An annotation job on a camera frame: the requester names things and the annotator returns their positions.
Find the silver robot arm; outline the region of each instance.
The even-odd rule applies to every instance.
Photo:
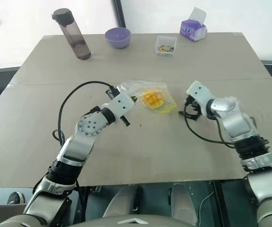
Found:
[[[260,205],[258,224],[260,227],[272,226],[272,153],[266,146],[268,141],[260,137],[253,121],[242,112],[235,97],[215,98],[198,81],[188,88],[187,94],[189,99],[200,105],[202,115],[221,119],[243,168],[249,172],[245,184]]]
[[[79,119],[74,135],[65,141],[48,174],[38,184],[24,214],[0,223],[0,227],[61,226],[63,215],[71,204],[67,196],[76,186],[76,180],[88,160],[97,135],[119,119],[129,124],[124,114],[134,107],[135,100],[125,93],[111,98],[108,104],[102,105],[100,111]]]

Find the purple bowl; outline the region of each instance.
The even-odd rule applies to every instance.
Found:
[[[105,38],[113,48],[127,47],[131,42],[131,32],[124,27],[114,27],[105,33]]]

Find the white wall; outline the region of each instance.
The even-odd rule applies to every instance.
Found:
[[[209,32],[242,32],[261,60],[272,61],[272,0],[121,0],[132,33],[178,33],[196,6]]]
[[[44,35],[62,34],[51,14],[69,8],[83,34],[117,26],[111,0],[0,0],[0,68],[21,66]]]

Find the plastic bag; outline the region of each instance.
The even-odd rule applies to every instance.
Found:
[[[177,107],[166,84],[162,82],[131,80],[121,83],[117,88],[129,96],[136,96],[143,106],[160,114]]]

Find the bottle cap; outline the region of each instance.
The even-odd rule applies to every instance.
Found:
[[[52,19],[57,21],[58,24],[66,27],[75,21],[73,14],[69,9],[63,8],[54,11]]]

